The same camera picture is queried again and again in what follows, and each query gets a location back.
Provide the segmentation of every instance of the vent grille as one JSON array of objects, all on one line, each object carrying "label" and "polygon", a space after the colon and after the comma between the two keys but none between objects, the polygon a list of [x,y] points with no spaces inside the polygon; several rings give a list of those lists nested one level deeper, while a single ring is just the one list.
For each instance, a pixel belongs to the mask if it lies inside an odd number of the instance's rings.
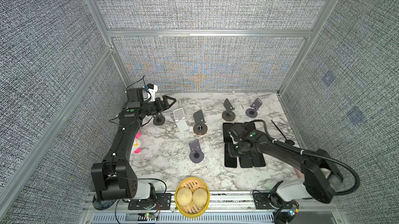
[{"label": "vent grille", "polygon": [[[126,213],[117,214],[120,223],[150,223],[146,218],[139,216],[137,219],[130,216],[126,218]],[[187,218],[180,213],[161,213],[157,223],[265,223],[273,222],[272,212],[250,212],[250,213],[204,213],[197,218]],[[94,215],[92,224],[111,224],[116,223],[114,213],[97,213]]]}]

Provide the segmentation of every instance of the marble tabletop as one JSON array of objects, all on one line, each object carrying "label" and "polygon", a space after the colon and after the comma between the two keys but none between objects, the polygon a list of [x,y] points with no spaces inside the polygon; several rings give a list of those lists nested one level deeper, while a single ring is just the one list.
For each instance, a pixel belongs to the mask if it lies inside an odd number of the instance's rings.
[{"label": "marble tabletop", "polygon": [[[222,190],[268,190],[280,180],[297,178],[292,166],[264,154],[266,167],[237,168],[224,167],[224,143],[222,112],[223,102],[228,98],[235,107],[234,122],[254,120],[245,114],[249,105],[259,98],[263,105],[255,119],[263,119],[272,137],[284,138],[272,124],[273,120],[284,135],[296,142],[292,129],[275,93],[173,93],[165,94],[176,98],[177,102],[163,112],[166,122],[155,126],[152,121],[142,128],[141,152],[133,153],[130,164],[138,178],[158,178],[166,182],[168,191],[175,191],[178,184],[187,177],[198,177],[206,182],[212,191]],[[183,108],[190,127],[179,132],[173,119],[173,111]],[[202,110],[208,131],[203,136],[193,132],[193,113]],[[263,130],[262,123],[256,123]],[[198,139],[205,154],[202,162],[195,164],[189,159],[188,143]],[[157,191],[164,189],[161,182],[153,181]]]}]

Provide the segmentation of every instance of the yellow steamer basket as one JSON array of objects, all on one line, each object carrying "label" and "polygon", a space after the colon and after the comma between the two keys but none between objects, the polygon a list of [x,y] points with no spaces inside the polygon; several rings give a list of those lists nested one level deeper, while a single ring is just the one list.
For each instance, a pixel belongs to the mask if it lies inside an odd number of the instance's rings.
[{"label": "yellow steamer basket", "polygon": [[[176,195],[177,195],[177,191],[179,191],[179,189],[184,188],[184,187],[189,188],[191,190],[191,192],[193,192],[193,193],[196,189],[199,189],[199,188],[205,189],[208,192],[208,201],[207,201],[206,205],[204,207],[200,208],[200,207],[197,207],[196,205],[194,205],[193,202],[191,202],[190,205],[188,205],[188,206],[185,206],[185,207],[180,206],[177,203]],[[179,184],[179,186],[177,186],[177,188],[176,188],[175,203],[176,203],[176,206],[177,206],[178,210],[180,211],[180,213],[182,213],[182,215],[184,215],[185,217],[195,218],[195,217],[202,215],[205,212],[205,210],[208,208],[208,204],[209,204],[208,186],[206,185],[206,183],[204,181],[202,181],[201,179],[199,179],[197,177],[188,177],[188,178],[184,179]]]}]

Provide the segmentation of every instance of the plush toy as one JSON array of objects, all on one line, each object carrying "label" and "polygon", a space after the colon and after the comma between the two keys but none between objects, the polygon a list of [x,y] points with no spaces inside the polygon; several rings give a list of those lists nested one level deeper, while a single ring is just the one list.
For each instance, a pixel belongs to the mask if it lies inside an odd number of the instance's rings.
[{"label": "plush toy", "polygon": [[138,139],[140,136],[140,131],[138,131],[132,146],[132,151],[136,154],[141,152],[141,141]]}]

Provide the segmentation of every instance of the gray fabric wall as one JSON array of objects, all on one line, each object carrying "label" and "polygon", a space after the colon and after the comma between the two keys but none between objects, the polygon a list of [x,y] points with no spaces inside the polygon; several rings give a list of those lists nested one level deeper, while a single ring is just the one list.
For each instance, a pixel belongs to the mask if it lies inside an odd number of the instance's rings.
[{"label": "gray fabric wall", "polygon": [[0,0],[0,190],[105,48],[84,0]]},{"label": "gray fabric wall", "polygon": [[108,122],[125,101],[110,57],[94,79],[2,224],[77,223],[89,191],[90,168],[106,155],[117,131]]},{"label": "gray fabric wall", "polygon": [[110,28],[310,29],[326,0],[97,0]]},{"label": "gray fabric wall", "polygon": [[160,90],[277,91],[301,37],[114,37],[132,81]]},{"label": "gray fabric wall", "polygon": [[[0,190],[105,43],[85,0],[0,0]],[[111,58],[1,223],[76,223],[124,101]]]},{"label": "gray fabric wall", "polygon": [[282,96],[307,148],[359,173],[360,188],[340,197],[352,224],[398,222],[398,5],[339,0]]},{"label": "gray fabric wall", "polygon": [[[310,30],[327,0],[96,1],[109,29]],[[160,90],[178,91],[276,91],[303,43],[303,38],[114,39],[132,81],[146,74]]]}]

